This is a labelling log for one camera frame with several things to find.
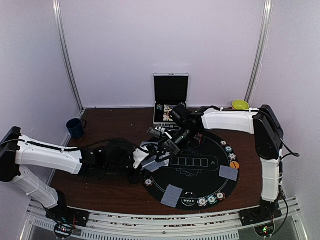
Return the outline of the blue-backed card deck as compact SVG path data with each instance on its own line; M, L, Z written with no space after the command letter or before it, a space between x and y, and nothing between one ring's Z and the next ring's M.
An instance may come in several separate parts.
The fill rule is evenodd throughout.
M162 167L168 167L169 166L169 159L161 161L161 162L156 162L156 157L153 156L152 158L148 160L144 160L142 164L142 169L147 170L151 173L157 171L158 169Z

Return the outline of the orange chip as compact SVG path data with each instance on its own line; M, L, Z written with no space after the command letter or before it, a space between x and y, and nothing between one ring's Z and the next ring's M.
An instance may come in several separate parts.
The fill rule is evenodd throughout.
M154 181L151 178L146 178L143 182L146 187L152 187L154 185Z
M223 201L223 200L226 199L226 195L225 195L225 193L223 193L223 192L218 192L218 193L216 194L216 198L217 198L217 200L219 200L219 201Z
M224 140L222 140L222 141L220 142L220 145L223 146L223 147L225 147L225 146L227 146L227 142L224 141Z

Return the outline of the dealt card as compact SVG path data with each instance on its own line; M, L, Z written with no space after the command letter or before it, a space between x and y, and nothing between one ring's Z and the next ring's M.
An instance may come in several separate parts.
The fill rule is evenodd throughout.
M236 182L239 171L236 168L222 165L219 169L219 177Z
M182 188L169 184L164 192L160 203L171 208L176 208L182 191Z
M150 141L143 141L140 144L140 147L146 147L146 146L157 146L157 142L150 142Z

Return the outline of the green chip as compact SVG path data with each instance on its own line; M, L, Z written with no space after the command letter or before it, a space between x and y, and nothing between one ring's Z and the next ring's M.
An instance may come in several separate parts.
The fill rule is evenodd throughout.
M216 197L214 194L209 195L209 196L207 197L207 202L208 202L209 204L211 204L211 205L216 204L217 201L218 201L218 199L217 199L217 197Z
M225 146L225 151L227 152L227 153L232 153L233 152L233 148L231 147L231 146L229 146L229 145L227 145L227 146Z

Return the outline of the blue chip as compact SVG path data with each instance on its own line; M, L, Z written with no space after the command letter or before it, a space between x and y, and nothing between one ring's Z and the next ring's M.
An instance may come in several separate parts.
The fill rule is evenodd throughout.
M237 156L236 156L236 154L234 154L234 153L230 153L230 154L228 155L228 158L229 158L230 161L235 161L235 160L237 159Z
M208 199L206 197L200 197L197 199L197 204L199 207L205 207L208 204Z

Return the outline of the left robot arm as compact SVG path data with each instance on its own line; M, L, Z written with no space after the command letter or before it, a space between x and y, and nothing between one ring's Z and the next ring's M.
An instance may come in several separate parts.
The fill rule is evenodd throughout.
M97 148L93 144L83 148L52 145L29 138L14 126L0 142L0 180L17 184L28 196L38 200L54 221L76 221L77 216L67 206L65 195L41 181L27 166L103 180L112 174L140 174L140 164L151 156L146 147L134 146L123 138L107 139L105 143Z

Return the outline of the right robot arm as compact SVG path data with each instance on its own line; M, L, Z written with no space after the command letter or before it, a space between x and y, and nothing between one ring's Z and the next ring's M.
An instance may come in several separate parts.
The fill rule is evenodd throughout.
M252 214L260 221L276 215L277 203L282 182L282 148L284 131L269 105L247 110L224 109L216 106L201 107L189 111L181 103L169 113L179 130L165 136L158 147L157 162L175 157L193 137L205 130L231 130L254 135L255 151L262 166L262 192L259 207L242 210L244 217Z

